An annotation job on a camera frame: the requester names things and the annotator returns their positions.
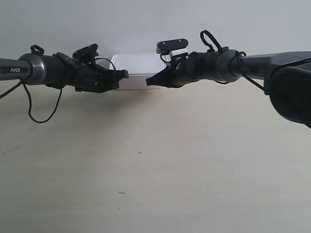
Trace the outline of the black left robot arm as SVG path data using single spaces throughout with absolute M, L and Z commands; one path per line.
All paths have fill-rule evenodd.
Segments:
M 95 62 L 81 63 L 58 52 L 53 55 L 27 53 L 18 60 L 0 60 L 0 79 L 21 80 L 26 85 L 45 85 L 77 92 L 104 93 L 119 88 L 119 82 L 129 77 L 127 70 L 106 69 Z

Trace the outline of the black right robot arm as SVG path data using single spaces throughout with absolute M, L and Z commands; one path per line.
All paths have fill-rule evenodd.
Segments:
M 290 51 L 246 55 L 242 51 L 192 52 L 146 79 L 148 86 L 181 88 L 200 80 L 233 83 L 245 78 L 265 95 L 276 112 L 311 126 L 311 53 Z

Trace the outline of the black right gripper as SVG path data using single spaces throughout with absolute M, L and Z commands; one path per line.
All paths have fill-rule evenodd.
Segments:
M 219 82 L 220 78 L 216 74 L 216 62 L 219 56 L 220 54 L 215 51 L 170 54 L 169 67 L 147 78 L 146 85 L 181 88 L 200 80 Z

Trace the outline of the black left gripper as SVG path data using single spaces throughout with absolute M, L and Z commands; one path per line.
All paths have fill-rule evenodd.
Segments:
M 127 70 L 105 69 L 95 63 L 79 61 L 58 52 L 57 58 L 65 66 L 64 77 L 57 83 L 57 89 L 73 86 L 77 92 L 104 93 L 119 88 L 119 81 L 129 78 Z

